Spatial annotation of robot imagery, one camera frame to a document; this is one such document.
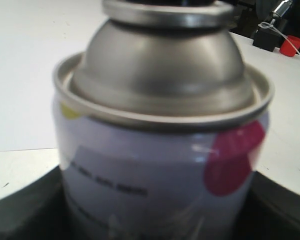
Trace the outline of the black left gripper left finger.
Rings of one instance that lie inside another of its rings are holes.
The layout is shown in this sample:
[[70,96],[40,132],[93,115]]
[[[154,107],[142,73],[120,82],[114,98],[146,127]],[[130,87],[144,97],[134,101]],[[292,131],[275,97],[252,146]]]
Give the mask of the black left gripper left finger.
[[59,167],[0,199],[0,240],[71,240]]

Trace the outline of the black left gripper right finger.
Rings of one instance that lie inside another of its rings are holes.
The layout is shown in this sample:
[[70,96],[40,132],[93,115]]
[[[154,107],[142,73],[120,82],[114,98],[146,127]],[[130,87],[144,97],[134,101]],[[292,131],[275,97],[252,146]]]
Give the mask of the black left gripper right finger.
[[300,195],[256,172],[237,219],[238,240],[300,240]]

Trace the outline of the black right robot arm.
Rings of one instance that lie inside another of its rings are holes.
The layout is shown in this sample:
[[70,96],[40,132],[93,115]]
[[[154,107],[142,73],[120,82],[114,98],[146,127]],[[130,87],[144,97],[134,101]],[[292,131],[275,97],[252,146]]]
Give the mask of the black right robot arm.
[[281,28],[284,34],[300,38],[300,0],[230,0],[233,33],[251,37],[261,22]]

